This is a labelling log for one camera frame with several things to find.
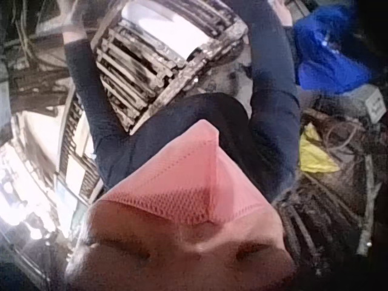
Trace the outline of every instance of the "eye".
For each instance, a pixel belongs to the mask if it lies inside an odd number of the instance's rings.
[[[270,246],[266,244],[242,244],[237,251],[236,259],[242,261],[253,253],[260,252]]]

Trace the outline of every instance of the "navy blue shirt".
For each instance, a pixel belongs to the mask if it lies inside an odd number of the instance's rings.
[[[107,189],[131,175],[201,119],[219,130],[221,148],[268,201],[272,202],[293,183],[300,109],[284,29],[266,0],[228,4],[249,26],[251,119],[232,97],[222,93],[203,94],[166,106],[129,136],[107,99],[88,41],[65,46],[70,74],[89,122],[96,163]]]

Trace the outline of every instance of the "long sleeve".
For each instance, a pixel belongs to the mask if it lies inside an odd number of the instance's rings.
[[[107,98],[89,41],[82,39],[66,44],[65,54],[89,122],[101,178],[105,184],[109,184],[110,177],[114,175],[112,168],[125,152],[129,134],[125,132]]]
[[[268,171],[286,188],[298,160],[300,107],[286,34],[266,0],[227,0],[249,26],[253,95],[250,128]]]

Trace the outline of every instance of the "yellow bag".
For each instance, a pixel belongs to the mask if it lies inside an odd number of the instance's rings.
[[[321,148],[309,140],[321,141],[314,125],[309,123],[304,128],[299,145],[300,167],[304,172],[332,173],[340,170],[336,162]]]

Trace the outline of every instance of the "pink face mask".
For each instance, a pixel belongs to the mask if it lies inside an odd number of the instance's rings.
[[[101,200],[136,207],[178,224],[222,224],[271,205],[200,120]]]

